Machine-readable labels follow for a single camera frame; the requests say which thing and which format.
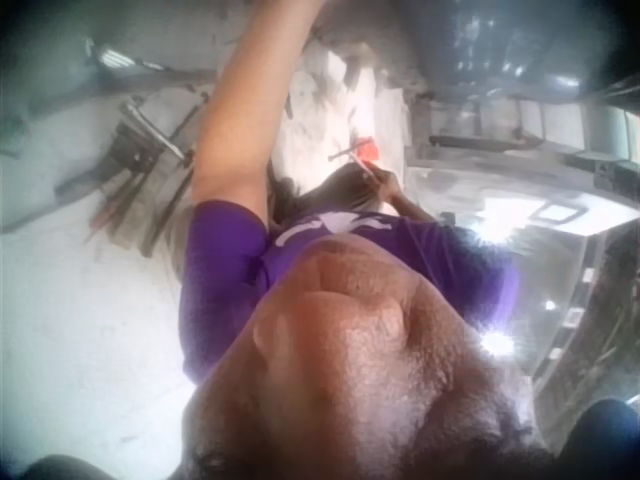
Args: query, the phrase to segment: purple t-shirt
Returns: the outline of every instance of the purple t-shirt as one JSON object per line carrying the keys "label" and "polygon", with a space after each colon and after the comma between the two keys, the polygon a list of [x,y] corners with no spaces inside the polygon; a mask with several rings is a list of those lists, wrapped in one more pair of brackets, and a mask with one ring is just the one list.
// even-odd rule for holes
{"label": "purple t-shirt", "polygon": [[213,201],[196,208],[187,243],[180,304],[187,375],[204,380],[296,256],[337,233],[359,235],[402,260],[476,328],[501,326],[511,313],[518,277],[509,256],[474,243],[468,231],[378,213],[324,212],[272,238],[246,208]]}

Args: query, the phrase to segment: sleeve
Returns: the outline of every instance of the sleeve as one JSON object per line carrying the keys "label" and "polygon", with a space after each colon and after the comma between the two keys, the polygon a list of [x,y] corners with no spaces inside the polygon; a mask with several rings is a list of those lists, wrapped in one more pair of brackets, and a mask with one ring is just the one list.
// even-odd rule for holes
{"label": "sleeve", "polygon": [[268,245],[266,227],[246,208],[222,201],[196,207],[179,321],[184,370],[196,383],[231,346],[260,300],[256,280]]}
{"label": "sleeve", "polygon": [[438,227],[439,280],[449,303],[479,331],[502,330],[513,312],[520,277],[509,251],[475,232]]}
{"label": "sleeve", "polygon": [[453,229],[452,246],[458,258],[456,284],[467,292],[465,319],[480,331],[503,330],[513,313],[520,286],[510,252],[483,242],[467,229]]}

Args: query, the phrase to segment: red object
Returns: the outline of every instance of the red object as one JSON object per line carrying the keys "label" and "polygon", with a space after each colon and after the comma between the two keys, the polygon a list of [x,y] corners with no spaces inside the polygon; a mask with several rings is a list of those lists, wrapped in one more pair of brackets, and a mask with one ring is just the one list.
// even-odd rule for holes
{"label": "red object", "polygon": [[380,151],[373,138],[358,138],[356,145],[362,144],[355,151],[358,160],[365,163],[375,163],[380,160]]}

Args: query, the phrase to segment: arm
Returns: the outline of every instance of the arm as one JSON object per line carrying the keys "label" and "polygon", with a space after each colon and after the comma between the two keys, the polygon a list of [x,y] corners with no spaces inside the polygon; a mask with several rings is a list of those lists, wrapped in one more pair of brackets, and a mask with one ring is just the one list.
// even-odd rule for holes
{"label": "arm", "polygon": [[402,192],[391,198],[389,204],[403,217],[424,223],[436,222],[435,218],[405,197]]}
{"label": "arm", "polygon": [[411,220],[424,223],[435,223],[436,220],[418,205],[411,202],[402,193],[396,176],[374,165],[369,165],[375,178],[367,177],[368,183],[374,189],[381,202],[388,203],[396,209],[398,214]]}
{"label": "arm", "polygon": [[224,200],[268,224],[266,168],[296,61],[325,0],[260,0],[218,84],[195,161],[196,204]]}

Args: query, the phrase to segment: man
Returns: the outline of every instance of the man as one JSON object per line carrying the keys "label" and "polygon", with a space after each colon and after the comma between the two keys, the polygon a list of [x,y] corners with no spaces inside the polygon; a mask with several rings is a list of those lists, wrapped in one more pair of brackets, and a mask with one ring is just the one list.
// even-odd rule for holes
{"label": "man", "polygon": [[323,5],[257,2],[205,119],[180,323],[201,386],[179,475],[535,474],[547,454],[527,382],[476,331],[513,304],[504,256],[478,257],[378,169],[378,197],[400,217],[325,201],[269,232],[267,165]]}

